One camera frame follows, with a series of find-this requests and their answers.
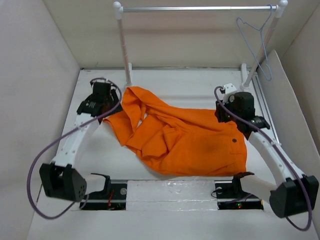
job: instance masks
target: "white table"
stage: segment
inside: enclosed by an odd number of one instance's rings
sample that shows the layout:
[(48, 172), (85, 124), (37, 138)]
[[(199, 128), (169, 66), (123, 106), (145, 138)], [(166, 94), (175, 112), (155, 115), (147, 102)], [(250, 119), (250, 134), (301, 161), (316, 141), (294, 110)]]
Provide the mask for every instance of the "white table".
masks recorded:
[[(73, 127), (79, 104), (92, 92), (89, 81), (96, 77), (110, 79), (122, 88), (125, 84), (123, 70), (82, 70), (63, 132)], [(170, 105), (214, 109), (214, 88), (228, 83), (233, 83), (238, 88), (241, 84), (241, 72), (208, 68), (141, 69), (133, 70), (132, 81), (135, 85), (152, 91)], [(260, 89), (251, 85), (250, 91), (255, 98), (256, 114), (263, 115), (269, 123), (272, 122), (267, 115), (268, 109)], [(273, 129), (267, 132), (276, 138)], [(267, 165), (248, 142), (247, 151), (247, 170), (265, 181), (275, 183)], [(210, 191), (214, 189), (214, 180), (229, 180), (230, 177), (160, 175), (148, 169), (129, 149), (121, 147), (107, 124), (102, 124), (93, 134), (78, 170), (83, 176), (101, 173), (110, 175), (112, 180), (133, 180), (128, 183), (127, 210), (83, 211), (78, 210), (79, 205), (75, 204), (57, 220), (44, 220), (35, 214), (28, 240), (318, 239), (314, 226), (308, 232), (299, 232), (285, 219), (277, 218), (266, 203), (264, 211), (218, 210), (217, 201), (210, 197)], [(46, 197), (42, 191), (37, 205), (48, 215), (55, 215), (68, 204), (66, 201)], [(292, 219), (304, 226), (307, 217), (304, 213)]]

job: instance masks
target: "beige wall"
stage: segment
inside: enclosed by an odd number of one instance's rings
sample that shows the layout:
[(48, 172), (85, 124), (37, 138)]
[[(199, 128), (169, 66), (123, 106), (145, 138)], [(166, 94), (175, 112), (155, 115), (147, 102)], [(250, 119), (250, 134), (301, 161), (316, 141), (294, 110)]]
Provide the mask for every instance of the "beige wall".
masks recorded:
[(34, 214), (27, 173), (61, 135), (80, 69), (42, 0), (0, 0), (0, 53), (0, 239), (24, 240)]
[(320, 152), (320, 6), (281, 59)]
[[(81, 67), (123, 66), (114, 0), (43, 0)], [(125, 7), (265, 6), (278, 0), (120, 0)], [(297, 36), (319, 0), (289, 0), (269, 49), (280, 56)], [(135, 67), (250, 66), (253, 58), (235, 21), (244, 17), (259, 26), (268, 13), (132, 13), (123, 24), (129, 60)], [(259, 34), (245, 28), (255, 50)]]

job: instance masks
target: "orange shirt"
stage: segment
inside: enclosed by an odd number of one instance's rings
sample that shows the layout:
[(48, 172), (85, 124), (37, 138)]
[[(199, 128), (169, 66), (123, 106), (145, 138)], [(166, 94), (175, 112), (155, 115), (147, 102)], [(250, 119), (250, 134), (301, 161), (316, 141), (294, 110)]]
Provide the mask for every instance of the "orange shirt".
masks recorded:
[(154, 171), (177, 176), (246, 172), (244, 136), (234, 122), (218, 123), (215, 110), (170, 106), (138, 86), (125, 90), (122, 108), (103, 121)]

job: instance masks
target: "white tabletop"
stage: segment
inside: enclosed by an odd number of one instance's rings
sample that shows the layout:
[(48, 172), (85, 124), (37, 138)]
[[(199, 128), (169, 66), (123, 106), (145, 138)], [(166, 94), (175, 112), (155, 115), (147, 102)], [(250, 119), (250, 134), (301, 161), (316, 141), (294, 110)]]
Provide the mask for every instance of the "white tabletop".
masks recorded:
[[(123, 88), (125, 75), (123, 70), (82, 70), (75, 87), (70, 109), (63, 132), (70, 130), (74, 124), (76, 110), (88, 95), (91, 94), (89, 81), (96, 77), (105, 77)], [(134, 85), (148, 89), (169, 105), (180, 108), (214, 109), (214, 88), (233, 83), (237, 88), (241, 84), (241, 72), (223, 69), (163, 69), (163, 70), (134, 70), (132, 81)], [(262, 115), (261, 99), (258, 99), (253, 86), (250, 91), (255, 98), (256, 114)], [(253, 146), (247, 145), (247, 171), (254, 172), (259, 178), (275, 183), (274, 178), (260, 154)], [(121, 147), (114, 133), (107, 124), (101, 124), (93, 134), (78, 168), (84, 176), (88, 173), (110, 175), (112, 180), (196, 180), (205, 183), (207, 190), (214, 180), (231, 179), (230, 177), (173, 177), (160, 175), (146, 167), (126, 147)], [(140, 188), (128, 185), (128, 197), (139, 190), (154, 200), (157, 191), (154, 187), (141, 184)], [(200, 202), (204, 201), (201, 194), (192, 188), (179, 189), (184, 196)], [(173, 198), (177, 203), (181, 199)], [(316, 231), (312, 226), (308, 232), (299, 232), (285, 219), (277, 218), (268, 204), (261, 210), (217, 210), (217, 202), (207, 199), (212, 207), (185, 208), (172, 204), (168, 208), (162, 203), (152, 204), (147, 208), (137, 204), (125, 211), (83, 211), (77, 206), (57, 220), (44, 220), (34, 215), (28, 235), (29, 240), (56, 239), (290, 239), (315, 240)], [(48, 198), (41, 192), (38, 207), (48, 215), (61, 212), (69, 202)], [(294, 216), (294, 221), (300, 226), (307, 223), (307, 215)]]

